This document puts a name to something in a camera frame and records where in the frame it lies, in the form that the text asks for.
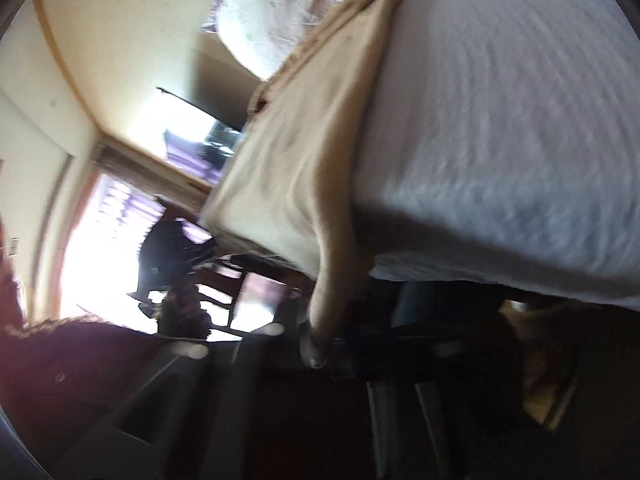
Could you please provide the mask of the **tan fleece garment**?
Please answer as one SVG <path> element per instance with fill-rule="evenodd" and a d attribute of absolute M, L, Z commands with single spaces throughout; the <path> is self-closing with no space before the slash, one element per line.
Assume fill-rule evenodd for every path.
<path fill-rule="evenodd" d="M 401 0 L 344 0 L 254 93 L 239 151 L 202 210 L 223 248 L 314 280 L 299 348 L 311 367 L 374 266 L 352 227 L 352 156 Z"/>

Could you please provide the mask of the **dark red garment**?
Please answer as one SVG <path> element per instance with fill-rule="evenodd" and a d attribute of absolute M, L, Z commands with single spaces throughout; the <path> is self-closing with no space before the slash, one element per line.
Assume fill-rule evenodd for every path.
<path fill-rule="evenodd" d="M 1 407 L 47 468 L 134 388 L 170 344 L 113 324 L 72 318 L 28 325 L 1 239 Z"/>

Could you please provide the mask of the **dark screen with purple glare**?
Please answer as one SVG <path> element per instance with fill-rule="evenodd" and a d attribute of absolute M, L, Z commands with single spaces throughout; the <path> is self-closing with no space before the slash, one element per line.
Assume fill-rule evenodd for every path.
<path fill-rule="evenodd" d="M 165 159 L 178 169 L 211 185 L 216 185 L 224 166 L 232 159 L 242 133 L 223 122 L 216 122 L 203 140 L 186 140 L 168 130 L 164 132 Z"/>

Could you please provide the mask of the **dark wooden chair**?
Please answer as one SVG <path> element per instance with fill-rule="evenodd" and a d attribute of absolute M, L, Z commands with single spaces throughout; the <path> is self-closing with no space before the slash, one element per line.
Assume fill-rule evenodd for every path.
<path fill-rule="evenodd" d="M 211 236 L 188 237 L 195 214 L 157 195 L 163 213 L 141 244 L 138 282 L 129 296 L 166 337 L 241 338 L 273 323 L 294 325 L 312 281 L 282 263 L 232 255 Z"/>

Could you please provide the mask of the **white floral quilt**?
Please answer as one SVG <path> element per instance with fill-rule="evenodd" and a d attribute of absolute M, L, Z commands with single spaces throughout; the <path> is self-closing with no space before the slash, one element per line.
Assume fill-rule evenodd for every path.
<path fill-rule="evenodd" d="M 219 0 L 216 32 L 270 99 L 363 101 L 398 0 Z"/>

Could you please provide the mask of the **window with blinds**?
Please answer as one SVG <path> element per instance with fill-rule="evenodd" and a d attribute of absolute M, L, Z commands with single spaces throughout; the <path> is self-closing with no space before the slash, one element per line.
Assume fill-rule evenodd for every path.
<path fill-rule="evenodd" d="M 130 294 L 137 289 L 139 250 L 163 208 L 152 196 L 100 174 L 68 241 L 61 274 L 61 318 L 90 316 L 138 332 L 156 323 Z"/>

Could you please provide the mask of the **white bed sheet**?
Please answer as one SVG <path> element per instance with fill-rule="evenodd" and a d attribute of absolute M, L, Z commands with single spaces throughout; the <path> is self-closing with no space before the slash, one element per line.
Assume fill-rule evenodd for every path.
<path fill-rule="evenodd" d="M 615 0 L 402 0 L 352 177 L 381 280 L 639 304 L 639 39 Z"/>

